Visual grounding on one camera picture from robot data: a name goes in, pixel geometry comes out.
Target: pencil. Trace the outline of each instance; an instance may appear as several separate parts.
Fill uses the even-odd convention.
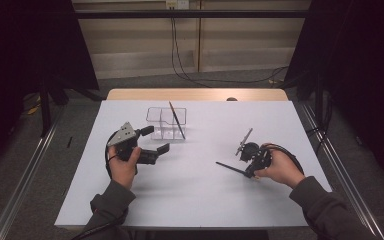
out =
[[[176,120],[176,123],[177,123],[177,126],[179,127],[180,133],[182,134],[183,139],[186,139],[185,134],[183,134],[182,127],[180,127],[179,119],[177,118],[177,115],[176,115],[176,112],[174,111],[173,105],[171,105],[170,101],[168,101],[168,103],[170,104],[171,111],[173,112],[173,117]]]

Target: beige wall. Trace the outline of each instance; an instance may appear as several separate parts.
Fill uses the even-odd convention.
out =
[[[309,3],[309,0],[204,0],[190,1],[190,7],[206,10],[306,10]],[[73,0],[73,4],[76,10],[165,9],[165,1]],[[105,62],[105,59],[115,54],[114,56],[120,56],[126,62],[127,56],[134,53],[146,56],[143,54],[147,53],[158,56],[166,63],[164,67],[149,66],[149,69],[166,69],[159,71],[162,74],[172,72],[170,19],[94,19],[79,22],[95,70],[105,72],[114,68],[118,74],[123,69],[130,71],[132,69],[127,69],[126,64],[110,64],[111,68],[108,68],[108,61]],[[189,72],[198,69],[236,70],[288,65],[302,24],[303,19],[176,19],[179,50],[187,58],[192,58],[184,60]]]

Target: wall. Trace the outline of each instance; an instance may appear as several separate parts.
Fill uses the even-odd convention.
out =
[[[162,10],[165,1],[73,0],[76,10]],[[190,1],[190,9],[306,10],[310,0]],[[171,74],[170,19],[79,20],[98,79]],[[304,19],[175,19],[186,72],[288,65]]]

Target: cuff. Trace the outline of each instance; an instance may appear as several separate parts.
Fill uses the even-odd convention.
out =
[[[111,180],[105,192],[102,195],[97,194],[90,205],[92,212],[98,209],[119,217],[135,198],[136,196],[130,190]]]
[[[289,198],[300,205],[305,212],[311,208],[319,199],[326,196],[328,192],[317,182],[313,176],[303,179],[292,190]]]

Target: power outlet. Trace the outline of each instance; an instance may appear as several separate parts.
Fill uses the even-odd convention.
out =
[[[166,0],[166,9],[177,9],[177,0]]]
[[[177,0],[177,9],[189,10],[189,0]]]

